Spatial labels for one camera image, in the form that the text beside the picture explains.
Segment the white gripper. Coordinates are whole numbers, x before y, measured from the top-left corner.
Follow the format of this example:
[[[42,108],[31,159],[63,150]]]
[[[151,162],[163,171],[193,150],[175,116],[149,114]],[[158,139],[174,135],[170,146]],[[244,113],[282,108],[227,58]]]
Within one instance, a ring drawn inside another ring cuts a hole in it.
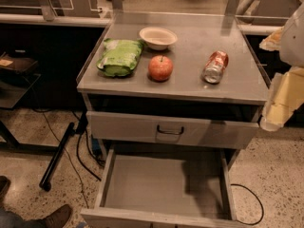
[[[261,49],[279,50],[280,59],[291,65],[271,81],[268,100],[263,107],[260,127],[277,131],[304,104],[304,4],[281,27],[262,40]]]

